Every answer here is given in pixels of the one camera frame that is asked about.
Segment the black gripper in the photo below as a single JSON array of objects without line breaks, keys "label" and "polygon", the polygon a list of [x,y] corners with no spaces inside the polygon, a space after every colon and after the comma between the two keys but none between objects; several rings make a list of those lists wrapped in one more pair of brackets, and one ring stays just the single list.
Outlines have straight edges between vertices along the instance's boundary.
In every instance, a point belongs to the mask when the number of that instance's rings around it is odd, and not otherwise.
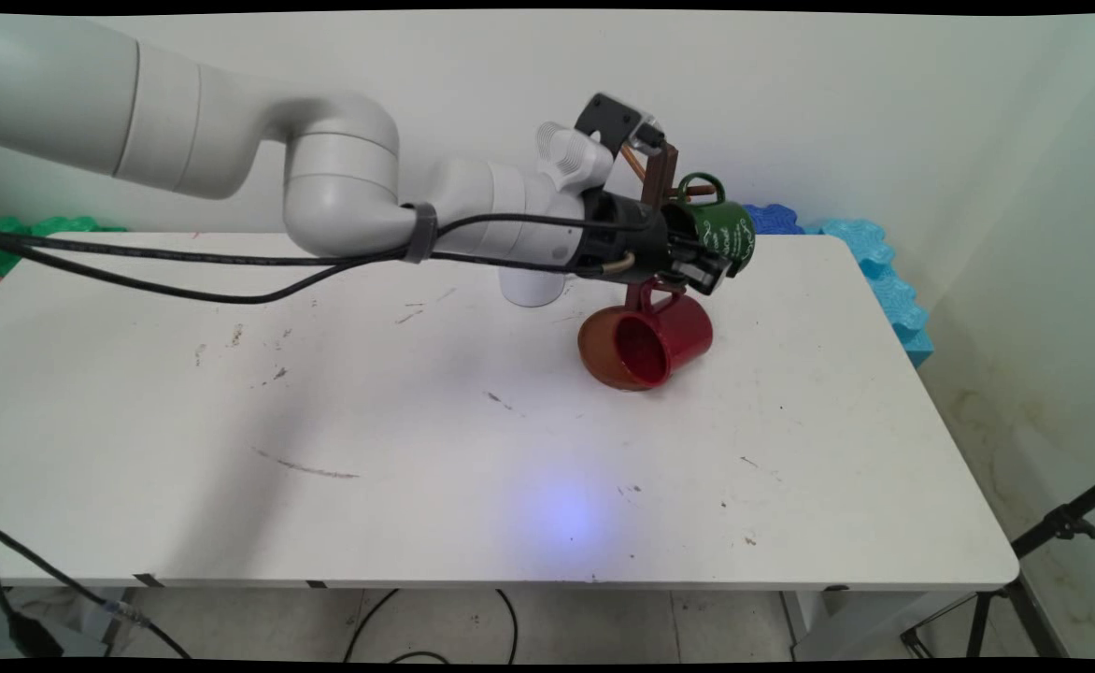
[{"label": "black gripper", "polygon": [[583,192],[581,197],[583,218],[606,227],[583,229],[574,251],[577,267],[615,264],[632,254],[632,267],[608,279],[637,285],[662,272],[704,295],[713,294],[730,274],[730,257],[706,248],[708,225],[700,217],[609,192]]}]

